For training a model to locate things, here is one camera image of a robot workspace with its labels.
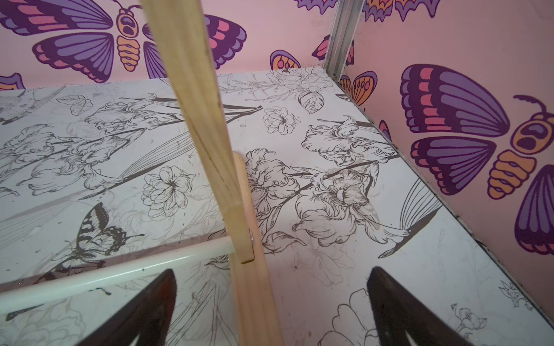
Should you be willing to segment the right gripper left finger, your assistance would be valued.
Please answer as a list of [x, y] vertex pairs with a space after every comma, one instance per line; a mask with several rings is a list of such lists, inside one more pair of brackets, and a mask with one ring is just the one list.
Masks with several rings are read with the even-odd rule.
[[80, 345], [164, 345], [173, 317], [177, 282], [171, 269], [117, 311]]

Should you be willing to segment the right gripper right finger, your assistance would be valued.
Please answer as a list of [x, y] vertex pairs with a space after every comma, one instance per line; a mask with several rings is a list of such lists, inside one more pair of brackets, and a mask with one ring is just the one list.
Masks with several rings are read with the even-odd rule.
[[383, 268], [372, 269], [366, 286], [381, 345], [470, 344]]

